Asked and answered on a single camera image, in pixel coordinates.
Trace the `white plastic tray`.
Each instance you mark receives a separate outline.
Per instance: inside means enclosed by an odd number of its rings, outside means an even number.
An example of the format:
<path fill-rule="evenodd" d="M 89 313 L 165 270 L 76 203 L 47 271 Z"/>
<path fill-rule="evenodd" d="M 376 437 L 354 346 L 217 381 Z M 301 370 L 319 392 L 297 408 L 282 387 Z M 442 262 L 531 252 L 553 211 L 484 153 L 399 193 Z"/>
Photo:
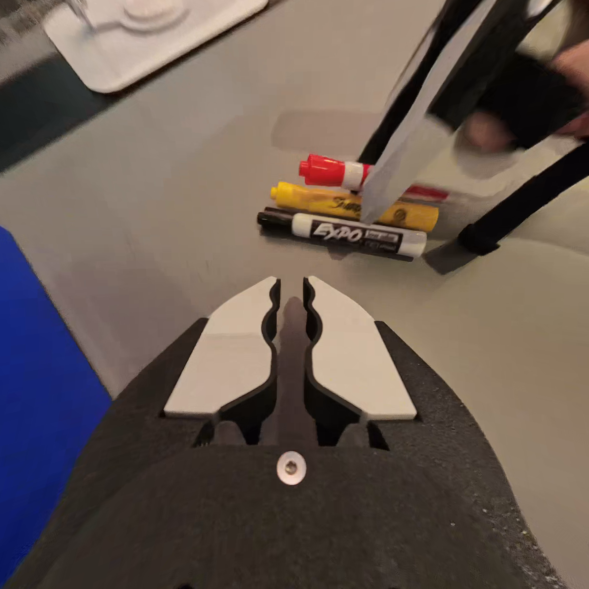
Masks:
<path fill-rule="evenodd" d="M 64 1 L 42 26 L 84 85 L 127 88 L 233 26 L 268 1 Z"/>

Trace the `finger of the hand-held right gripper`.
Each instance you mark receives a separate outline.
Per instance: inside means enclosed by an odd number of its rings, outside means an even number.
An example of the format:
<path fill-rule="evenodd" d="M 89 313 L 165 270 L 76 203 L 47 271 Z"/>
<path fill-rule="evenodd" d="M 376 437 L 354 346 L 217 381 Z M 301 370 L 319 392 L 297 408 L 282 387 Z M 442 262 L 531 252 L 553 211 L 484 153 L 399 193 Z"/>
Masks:
<path fill-rule="evenodd" d="M 434 100 L 467 57 L 477 33 L 483 30 L 497 1 L 479 1 L 478 7 L 446 44 L 430 70 L 408 115 L 391 136 L 360 190 L 361 221 L 372 223 L 409 187 L 415 171 L 403 171 L 405 153 Z"/>
<path fill-rule="evenodd" d="M 478 1 L 445 1 L 392 90 L 379 125 L 360 153 L 360 163 L 378 161 L 391 136 L 408 115 L 441 51 L 478 5 Z"/>

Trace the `person's right hand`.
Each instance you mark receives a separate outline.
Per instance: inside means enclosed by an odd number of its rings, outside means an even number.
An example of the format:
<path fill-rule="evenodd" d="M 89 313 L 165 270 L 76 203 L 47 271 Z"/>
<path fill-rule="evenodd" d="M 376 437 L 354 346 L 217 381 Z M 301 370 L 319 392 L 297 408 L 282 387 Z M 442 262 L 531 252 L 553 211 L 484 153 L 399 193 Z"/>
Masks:
<path fill-rule="evenodd" d="M 588 40 L 550 63 L 517 54 L 463 127 L 483 152 L 529 149 L 548 136 L 588 138 Z"/>

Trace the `red dry-erase marker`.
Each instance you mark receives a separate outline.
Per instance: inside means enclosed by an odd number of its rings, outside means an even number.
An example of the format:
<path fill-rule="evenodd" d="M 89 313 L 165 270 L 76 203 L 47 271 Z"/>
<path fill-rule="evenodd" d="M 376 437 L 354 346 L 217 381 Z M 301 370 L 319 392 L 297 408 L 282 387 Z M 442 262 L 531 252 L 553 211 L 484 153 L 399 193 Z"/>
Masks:
<path fill-rule="evenodd" d="M 301 160 L 298 174 L 305 180 L 306 185 L 320 187 L 337 187 L 344 190 L 358 192 L 363 186 L 373 166 L 356 161 L 341 161 L 332 158 L 309 154 L 306 160 Z M 426 202 L 445 202 L 450 193 L 438 188 L 412 185 L 403 194 Z"/>

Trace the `blue plastic bin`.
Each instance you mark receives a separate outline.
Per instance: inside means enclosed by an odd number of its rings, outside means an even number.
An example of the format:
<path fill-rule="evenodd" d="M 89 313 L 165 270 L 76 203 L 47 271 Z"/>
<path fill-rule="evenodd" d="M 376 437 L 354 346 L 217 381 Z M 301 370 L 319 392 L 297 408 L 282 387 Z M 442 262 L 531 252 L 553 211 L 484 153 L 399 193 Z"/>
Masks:
<path fill-rule="evenodd" d="M 1 228 L 1 586 L 39 539 L 111 402 Z"/>

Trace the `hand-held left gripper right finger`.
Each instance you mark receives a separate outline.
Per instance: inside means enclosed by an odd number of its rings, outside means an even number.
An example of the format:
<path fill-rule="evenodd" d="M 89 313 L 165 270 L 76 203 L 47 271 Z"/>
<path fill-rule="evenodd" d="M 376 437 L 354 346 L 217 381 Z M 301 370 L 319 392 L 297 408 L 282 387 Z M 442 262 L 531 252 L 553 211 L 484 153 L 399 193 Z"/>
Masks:
<path fill-rule="evenodd" d="M 307 313 L 304 403 L 320 446 L 336 446 L 351 426 L 369 446 L 386 446 L 380 423 L 418 416 L 380 333 L 357 302 L 318 277 L 303 279 Z"/>

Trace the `black dry-erase marker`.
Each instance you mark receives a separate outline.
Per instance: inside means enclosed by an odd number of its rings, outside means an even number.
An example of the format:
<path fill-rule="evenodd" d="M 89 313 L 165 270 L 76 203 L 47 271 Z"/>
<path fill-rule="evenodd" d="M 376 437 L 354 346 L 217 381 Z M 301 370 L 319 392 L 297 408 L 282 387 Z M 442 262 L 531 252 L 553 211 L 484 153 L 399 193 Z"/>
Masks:
<path fill-rule="evenodd" d="M 416 230 L 272 208 L 258 212 L 256 221 L 266 234 L 375 256 L 417 259 L 428 241 L 426 233 Z"/>

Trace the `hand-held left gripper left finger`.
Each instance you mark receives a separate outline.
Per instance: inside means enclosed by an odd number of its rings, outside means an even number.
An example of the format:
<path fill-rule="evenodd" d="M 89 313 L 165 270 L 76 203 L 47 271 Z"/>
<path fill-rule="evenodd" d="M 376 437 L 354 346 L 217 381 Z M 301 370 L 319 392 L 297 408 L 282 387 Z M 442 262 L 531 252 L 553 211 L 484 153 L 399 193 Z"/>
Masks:
<path fill-rule="evenodd" d="M 270 276 L 210 314 L 163 408 L 166 418 L 235 423 L 257 444 L 277 400 L 281 281 Z"/>

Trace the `yellow highlighter marker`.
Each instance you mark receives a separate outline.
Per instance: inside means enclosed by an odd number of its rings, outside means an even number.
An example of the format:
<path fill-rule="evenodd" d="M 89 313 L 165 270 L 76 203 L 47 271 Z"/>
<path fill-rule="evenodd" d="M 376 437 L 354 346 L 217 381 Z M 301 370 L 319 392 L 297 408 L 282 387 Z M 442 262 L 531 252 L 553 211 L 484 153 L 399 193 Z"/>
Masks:
<path fill-rule="evenodd" d="M 271 188 L 271 199 L 278 208 L 306 211 L 352 220 L 360 220 L 362 198 L 347 191 L 306 188 L 279 182 Z M 395 202 L 376 223 L 421 232 L 431 232 L 438 223 L 436 207 L 413 202 Z"/>

